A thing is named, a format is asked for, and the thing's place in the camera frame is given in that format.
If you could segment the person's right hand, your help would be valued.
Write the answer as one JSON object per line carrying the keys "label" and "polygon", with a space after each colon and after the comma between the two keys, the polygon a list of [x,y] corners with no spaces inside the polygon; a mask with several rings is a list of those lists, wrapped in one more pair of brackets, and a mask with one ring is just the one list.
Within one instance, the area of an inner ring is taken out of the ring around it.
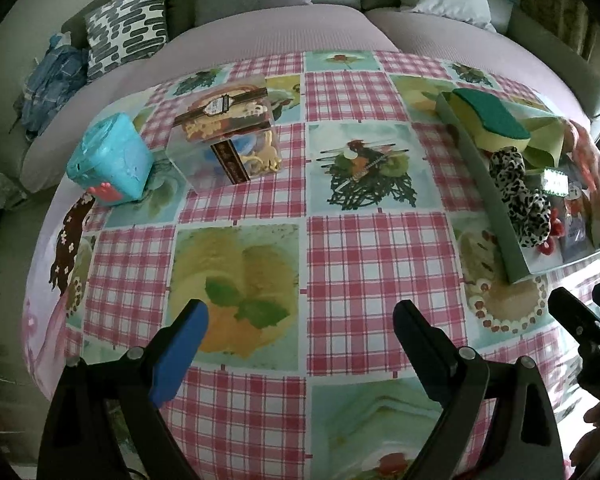
{"label": "person's right hand", "polygon": [[583,420],[592,424],[593,430],[580,439],[569,455],[573,467],[589,463],[600,452],[600,402],[584,414]]}

